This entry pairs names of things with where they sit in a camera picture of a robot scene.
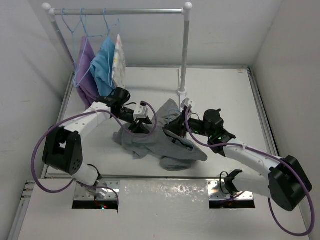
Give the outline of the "grey t shirt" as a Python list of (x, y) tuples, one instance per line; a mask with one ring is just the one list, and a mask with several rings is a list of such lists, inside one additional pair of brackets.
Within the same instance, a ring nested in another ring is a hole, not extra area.
[(198, 161), (207, 161), (207, 154), (192, 141), (164, 129), (168, 124), (168, 110), (171, 109), (178, 110), (178, 105), (170, 98), (156, 112), (157, 127), (151, 136), (132, 136), (121, 128), (113, 134), (112, 140), (132, 152), (134, 159), (143, 159), (148, 155), (157, 157), (159, 165), (170, 172), (187, 170)]

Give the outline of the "blue wire hanger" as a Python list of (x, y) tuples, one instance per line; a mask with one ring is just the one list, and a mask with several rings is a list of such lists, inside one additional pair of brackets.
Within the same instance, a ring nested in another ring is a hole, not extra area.
[(168, 110), (167, 112), (167, 123), (171, 123), (173, 122), (174, 120), (176, 120), (178, 117), (181, 116), (181, 111), (178, 110), (178, 109), (170, 109)]

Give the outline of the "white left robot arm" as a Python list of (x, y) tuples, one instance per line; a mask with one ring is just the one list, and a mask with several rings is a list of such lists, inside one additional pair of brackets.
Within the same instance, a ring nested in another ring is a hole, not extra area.
[(74, 116), (51, 128), (46, 136), (42, 161), (49, 167), (69, 174), (84, 186), (96, 185), (100, 175), (83, 159), (82, 141), (95, 128), (109, 119), (128, 126), (121, 128), (135, 137), (147, 137), (155, 131), (155, 120), (150, 120), (146, 102), (135, 109), (126, 107), (130, 93), (117, 87), (108, 96), (100, 96), (80, 116)]

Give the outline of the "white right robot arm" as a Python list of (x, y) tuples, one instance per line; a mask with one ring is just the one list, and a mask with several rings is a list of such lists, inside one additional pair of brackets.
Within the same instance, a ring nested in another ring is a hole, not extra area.
[(203, 119), (189, 117), (191, 108), (185, 107), (181, 115), (165, 125), (168, 130), (180, 137), (190, 134), (207, 137), (205, 147), (215, 154), (235, 160), (257, 172), (257, 176), (245, 174), (235, 169), (224, 178), (220, 187), (224, 194), (235, 195), (238, 192), (253, 192), (272, 199), (286, 211), (293, 211), (304, 199), (310, 199), (312, 184), (299, 161), (288, 155), (285, 158), (259, 151), (243, 142), (224, 128), (220, 110), (209, 109)]

